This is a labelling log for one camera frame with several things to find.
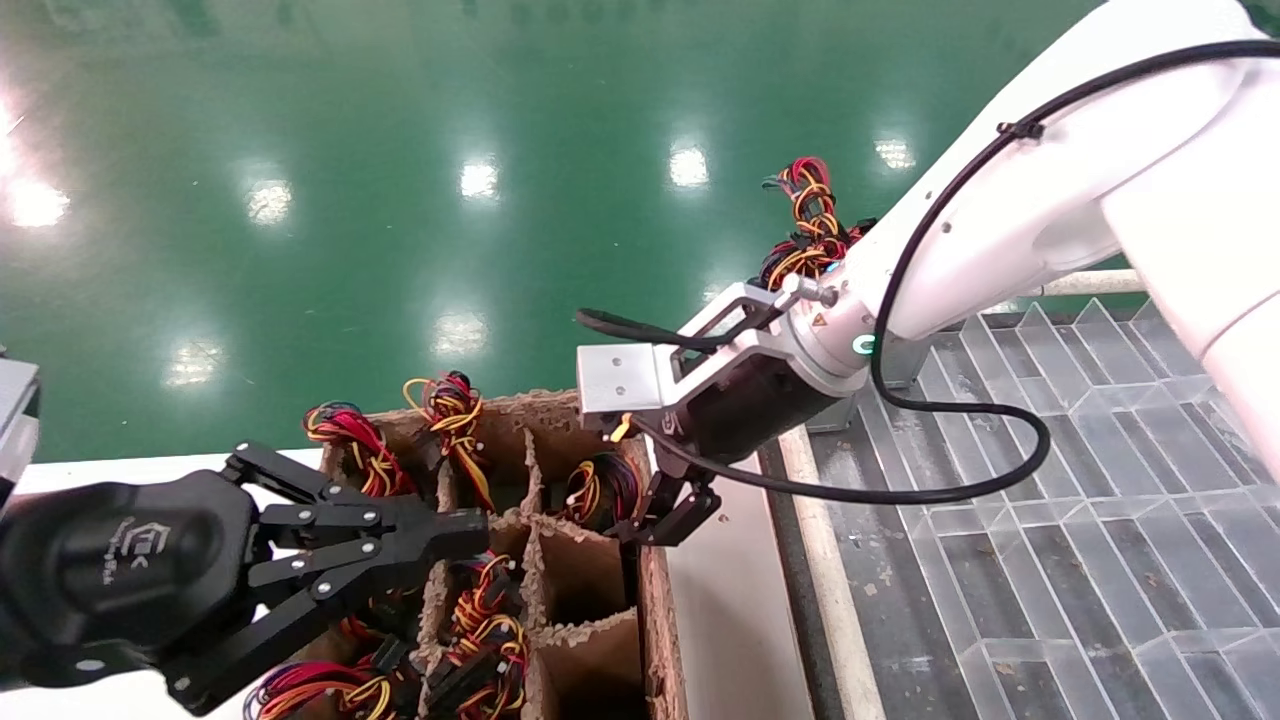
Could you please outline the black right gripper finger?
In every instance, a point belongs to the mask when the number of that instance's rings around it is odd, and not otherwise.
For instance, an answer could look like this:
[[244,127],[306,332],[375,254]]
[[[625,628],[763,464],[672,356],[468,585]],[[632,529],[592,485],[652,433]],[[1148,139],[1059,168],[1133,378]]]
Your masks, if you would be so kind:
[[653,546],[654,532],[644,520],[620,520],[611,528],[616,538],[623,571],[623,592],[628,603],[643,606],[643,561],[644,547]]
[[645,497],[645,544],[676,547],[709,520],[722,505],[714,478],[709,471],[657,471]]

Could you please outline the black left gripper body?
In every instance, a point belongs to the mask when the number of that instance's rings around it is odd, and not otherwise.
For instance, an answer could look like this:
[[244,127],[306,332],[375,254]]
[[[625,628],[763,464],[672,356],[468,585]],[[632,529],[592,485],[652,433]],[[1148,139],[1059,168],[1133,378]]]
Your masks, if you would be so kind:
[[230,471],[10,497],[3,510],[3,689],[138,670],[174,693],[237,693],[266,671],[246,643],[259,506]]

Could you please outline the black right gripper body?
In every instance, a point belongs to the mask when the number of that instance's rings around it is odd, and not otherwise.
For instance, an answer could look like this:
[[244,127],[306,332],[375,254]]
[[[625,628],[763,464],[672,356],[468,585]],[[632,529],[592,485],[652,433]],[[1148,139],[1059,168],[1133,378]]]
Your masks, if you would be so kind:
[[662,430],[700,456],[731,465],[836,402],[783,359],[756,355],[666,413]]

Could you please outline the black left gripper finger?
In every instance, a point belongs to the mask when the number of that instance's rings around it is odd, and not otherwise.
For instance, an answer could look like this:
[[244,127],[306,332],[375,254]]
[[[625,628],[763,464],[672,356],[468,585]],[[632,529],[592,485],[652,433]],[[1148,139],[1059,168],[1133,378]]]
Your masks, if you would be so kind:
[[266,506],[257,520],[262,536],[280,548],[372,542],[403,551],[410,561],[440,561],[470,559],[489,547],[489,521],[477,509],[439,512],[416,495],[371,497],[265,445],[238,445],[221,474],[288,501]]
[[232,618],[166,660],[169,696],[205,716],[370,600],[425,580],[431,565],[417,544],[335,544],[255,565]]

